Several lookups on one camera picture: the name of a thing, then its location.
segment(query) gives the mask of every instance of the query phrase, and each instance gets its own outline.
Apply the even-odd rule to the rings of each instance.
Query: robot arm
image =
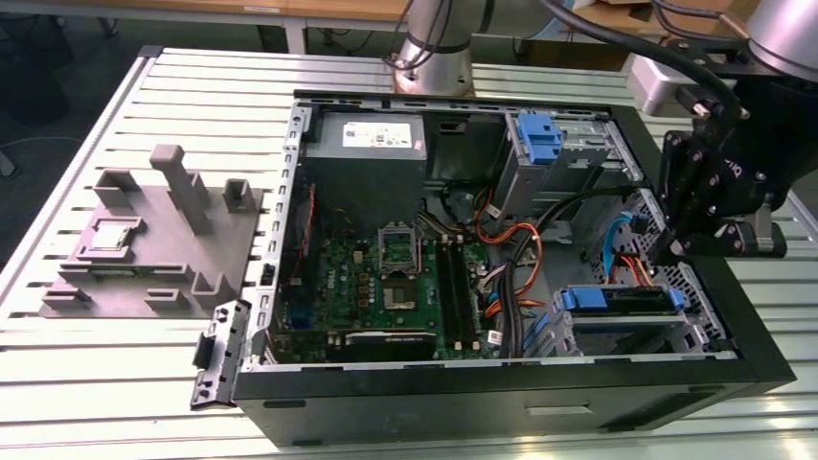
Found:
[[[664,137],[659,198],[668,231],[652,254],[659,263],[786,254],[772,211],[818,169],[818,51],[807,46],[816,25],[818,1],[766,0],[747,24],[748,40],[668,45],[731,83],[742,116],[730,126],[708,91],[655,62],[634,64],[628,86],[646,112],[660,115],[666,103],[678,103],[698,115],[692,132]]]
[[[654,185],[667,230],[654,262],[783,257],[771,212],[795,181],[818,169],[818,0],[763,0],[748,40],[684,40],[668,48],[591,24],[563,2],[413,0],[408,39],[392,63],[399,88],[465,94],[471,35],[535,35],[554,18],[624,46],[640,55],[628,85],[642,108],[659,115],[680,105],[698,117],[691,132],[664,138]]]
[[[538,0],[412,0],[407,41],[392,63],[401,92],[464,95],[471,90],[471,36],[529,37],[552,19]]]

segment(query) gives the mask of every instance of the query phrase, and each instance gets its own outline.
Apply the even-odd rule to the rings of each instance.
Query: floor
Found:
[[[117,36],[105,38],[93,18],[68,17],[62,32],[74,59],[54,71],[54,76],[69,100],[68,114],[58,121],[33,127],[0,112],[0,151],[18,168],[13,180],[0,180],[0,268],[14,251],[141,46],[161,44],[177,48],[257,52],[263,51],[263,38],[268,51],[287,52],[284,31],[275,27],[259,30],[241,25],[124,20]],[[388,32],[369,36],[359,31],[335,31],[329,40],[320,31],[311,30],[308,36],[311,54],[352,54],[375,58],[389,52],[392,34]],[[401,36],[396,43],[403,43]],[[513,64],[511,40],[477,39],[473,59]],[[40,137],[60,139],[40,139],[5,147],[10,142]]]

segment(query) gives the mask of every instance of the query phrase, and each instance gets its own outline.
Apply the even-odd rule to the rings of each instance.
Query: desk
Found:
[[[480,98],[634,104],[622,73],[475,65]],[[775,213],[782,261],[731,267],[798,381],[724,402],[654,432],[347,446],[277,451],[237,410],[192,413],[191,365],[207,320],[44,319],[42,283],[84,228],[100,168],[148,169],[157,143],[179,143],[205,185],[247,178],[276,190],[292,90],[391,91],[369,58],[165,49],[140,57],[0,273],[0,458],[548,458],[690,460],[815,458],[818,437],[818,231],[792,198]],[[644,119],[656,143],[686,120]],[[265,199],[261,207],[273,207]],[[267,230],[275,210],[261,216]],[[249,261],[247,280],[260,273]],[[253,298],[249,291],[244,296]]]
[[[303,55],[307,28],[392,31],[405,4],[407,0],[8,0],[0,2],[0,12],[280,26],[289,52]],[[667,35],[655,23],[612,14],[615,10],[596,4],[578,12],[651,41]],[[550,39],[564,41],[566,37],[562,32]],[[580,34],[572,40],[594,42]]]

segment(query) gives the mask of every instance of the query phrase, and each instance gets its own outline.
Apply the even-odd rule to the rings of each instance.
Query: metal case frame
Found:
[[[428,101],[455,111],[487,113],[500,113],[508,107],[606,111],[644,180],[656,183],[659,151],[631,107],[336,92],[301,92],[296,98],[312,100],[313,104],[352,107],[365,106],[365,100],[380,108],[401,106],[407,110]],[[289,128],[299,123],[304,121],[296,116]],[[296,151],[293,143],[300,142],[300,135],[299,128],[285,143],[285,154]],[[269,439],[283,445],[543,434],[551,432],[548,418],[570,417],[575,415],[572,411],[582,412],[579,408],[600,401],[620,406],[620,416],[600,425],[600,430],[652,429],[727,398],[759,395],[795,379],[726,261],[698,258],[691,267],[740,350],[738,359],[596,359],[592,365],[340,368],[343,372],[339,366],[327,366],[309,372],[257,372],[253,357],[260,350],[252,338],[263,334],[255,325],[263,323],[264,313],[253,311],[231,400]],[[259,291],[261,305],[264,295],[269,296],[268,303],[272,289],[265,294],[263,289]],[[287,421],[288,429],[273,421]]]

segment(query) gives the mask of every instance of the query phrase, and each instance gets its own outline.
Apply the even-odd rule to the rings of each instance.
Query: aluminum workbench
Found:
[[[475,65],[473,82],[481,98],[632,104],[623,74]],[[367,58],[179,49],[137,58],[0,274],[0,458],[327,452],[332,458],[818,458],[818,229],[794,197],[775,214],[790,241],[787,259],[734,262],[732,268],[798,381],[650,433],[277,451],[237,409],[188,410],[191,359],[207,320],[37,317],[44,285],[97,205],[88,189],[101,169],[128,168],[140,183],[161,183],[148,155],[159,143],[179,144],[185,167],[201,172],[205,185],[244,177],[275,190],[296,88],[387,92],[391,77]],[[656,142],[666,130],[688,124],[646,122]],[[265,198],[259,229],[276,217]],[[247,280],[259,269],[249,262]],[[243,296],[252,294],[245,287]]]

